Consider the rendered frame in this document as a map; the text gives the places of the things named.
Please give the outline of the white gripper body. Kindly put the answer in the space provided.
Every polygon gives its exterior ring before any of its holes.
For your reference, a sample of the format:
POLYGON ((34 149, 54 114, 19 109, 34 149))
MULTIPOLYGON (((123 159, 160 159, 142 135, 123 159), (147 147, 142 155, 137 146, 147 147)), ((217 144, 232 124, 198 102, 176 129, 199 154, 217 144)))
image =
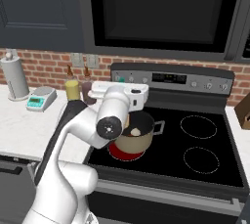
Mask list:
POLYGON ((120 82, 94 82, 88 95, 94 99, 128 99, 126 89, 129 88, 127 83, 120 82))

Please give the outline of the beige cooking pot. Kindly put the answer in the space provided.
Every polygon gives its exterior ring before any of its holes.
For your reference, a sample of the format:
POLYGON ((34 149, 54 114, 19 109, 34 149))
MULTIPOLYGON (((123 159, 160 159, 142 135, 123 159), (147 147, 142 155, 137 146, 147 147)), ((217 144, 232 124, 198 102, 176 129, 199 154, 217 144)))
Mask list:
POLYGON ((155 121, 153 117, 144 111, 130 112, 129 125, 114 142, 115 146, 127 154, 144 152, 152 142, 154 135, 161 135, 165 127, 165 121, 155 121), (140 136, 132 136, 131 131, 138 128, 140 136))

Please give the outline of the dark red squeeze bottle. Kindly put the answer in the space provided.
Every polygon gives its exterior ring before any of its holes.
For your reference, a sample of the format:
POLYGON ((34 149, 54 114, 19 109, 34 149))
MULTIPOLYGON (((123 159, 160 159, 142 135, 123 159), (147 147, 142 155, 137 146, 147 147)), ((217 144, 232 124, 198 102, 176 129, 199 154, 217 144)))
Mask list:
POLYGON ((87 67, 84 67, 84 79, 82 82, 82 95, 83 95, 83 101, 86 105, 93 105, 96 102, 95 99, 91 98, 88 95, 88 92, 92 88, 92 83, 93 81, 92 81, 89 69, 87 67))

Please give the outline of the yellow squeeze bottle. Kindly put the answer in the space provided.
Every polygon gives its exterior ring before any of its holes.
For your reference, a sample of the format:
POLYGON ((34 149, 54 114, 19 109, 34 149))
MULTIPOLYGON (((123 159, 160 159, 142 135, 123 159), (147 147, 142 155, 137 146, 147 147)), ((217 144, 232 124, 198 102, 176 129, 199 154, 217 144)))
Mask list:
POLYGON ((67 67, 66 80, 65 80, 65 92, 69 101, 80 99, 79 82, 74 76, 71 67, 67 67))

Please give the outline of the grey kitchen scale teal display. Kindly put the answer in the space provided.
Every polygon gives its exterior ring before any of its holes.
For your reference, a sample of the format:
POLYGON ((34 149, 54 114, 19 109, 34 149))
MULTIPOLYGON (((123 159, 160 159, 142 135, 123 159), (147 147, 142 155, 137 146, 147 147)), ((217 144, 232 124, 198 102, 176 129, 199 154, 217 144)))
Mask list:
POLYGON ((56 99, 57 91, 55 88, 39 87, 29 96, 26 109, 31 112, 44 112, 56 99))

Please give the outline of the white paper towel roll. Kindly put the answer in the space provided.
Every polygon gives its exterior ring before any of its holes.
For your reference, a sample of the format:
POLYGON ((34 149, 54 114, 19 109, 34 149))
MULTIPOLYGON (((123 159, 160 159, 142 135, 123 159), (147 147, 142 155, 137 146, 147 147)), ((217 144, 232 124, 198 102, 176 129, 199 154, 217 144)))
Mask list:
POLYGON ((26 100, 30 94, 25 74, 21 65, 21 59, 7 52, 1 59, 1 67, 9 88, 8 99, 11 101, 26 100))

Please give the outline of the black stove with hob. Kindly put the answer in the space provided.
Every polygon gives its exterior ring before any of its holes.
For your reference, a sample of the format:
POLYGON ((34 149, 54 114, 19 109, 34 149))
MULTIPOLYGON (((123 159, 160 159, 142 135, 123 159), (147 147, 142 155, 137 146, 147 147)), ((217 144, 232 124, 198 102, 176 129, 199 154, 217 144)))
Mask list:
POLYGON ((143 83, 149 95, 145 112, 164 120, 161 135, 138 158, 124 161, 109 150, 92 149, 86 164, 99 181, 114 181, 243 203, 231 216, 160 202, 93 192, 88 204, 99 224, 250 224, 250 189, 226 115, 234 81, 230 70, 164 64, 114 64, 111 78, 143 83), (197 87, 191 87, 192 81, 197 87), (211 90, 206 84, 212 83, 211 90), (227 84, 227 90, 221 86, 227 84))

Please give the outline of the dark grey cupboard door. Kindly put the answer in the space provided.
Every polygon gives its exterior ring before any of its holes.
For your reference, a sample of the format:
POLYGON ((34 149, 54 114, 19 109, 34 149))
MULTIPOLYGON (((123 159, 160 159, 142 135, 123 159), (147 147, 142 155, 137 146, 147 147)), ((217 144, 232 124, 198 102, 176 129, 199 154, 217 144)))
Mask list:
POLYGON ((79 0, 0 0, 0 48, 83 52, 79 0))

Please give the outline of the black microwave oven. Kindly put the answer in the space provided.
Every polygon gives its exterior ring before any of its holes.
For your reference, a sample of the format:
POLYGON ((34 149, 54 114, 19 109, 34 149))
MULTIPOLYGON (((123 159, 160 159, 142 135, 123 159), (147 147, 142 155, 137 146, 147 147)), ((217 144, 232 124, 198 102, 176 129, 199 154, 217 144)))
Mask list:
POLYGON ((80 0, 88 54, 226 62, 241 0, 80 0))

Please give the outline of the dark grey drawer front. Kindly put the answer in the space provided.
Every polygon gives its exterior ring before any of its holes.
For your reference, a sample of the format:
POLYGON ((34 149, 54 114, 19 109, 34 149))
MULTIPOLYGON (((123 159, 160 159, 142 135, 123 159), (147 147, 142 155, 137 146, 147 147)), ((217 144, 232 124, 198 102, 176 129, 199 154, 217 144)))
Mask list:
POLYGON ((22 168, 20 175, 0 172, 0 222, 21 224, 35 196, 30 176, 30 161, 18 157, 0 155, 0 167, 22 168))

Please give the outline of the brown cardboard box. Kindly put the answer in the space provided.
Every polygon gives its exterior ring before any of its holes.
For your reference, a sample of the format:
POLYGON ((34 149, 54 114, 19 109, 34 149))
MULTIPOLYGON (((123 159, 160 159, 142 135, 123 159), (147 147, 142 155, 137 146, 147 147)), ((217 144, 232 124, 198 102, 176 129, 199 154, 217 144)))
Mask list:
POLYGON ((234 107, 239 125, 250 130, 250 92, 234 107))

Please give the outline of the grey wall socket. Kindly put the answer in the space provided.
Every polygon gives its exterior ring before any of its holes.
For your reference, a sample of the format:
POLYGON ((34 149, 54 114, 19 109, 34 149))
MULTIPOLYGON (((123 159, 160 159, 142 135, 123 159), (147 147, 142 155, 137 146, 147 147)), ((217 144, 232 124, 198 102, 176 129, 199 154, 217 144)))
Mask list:
POLYGON ((84 60, 81 53, 70 54, 73 67, 84 67, 84 60))
POLYGON ((88 68, 98 68, 99 67, 99 57, 93 54, 86 55, 86 62, 88 68))

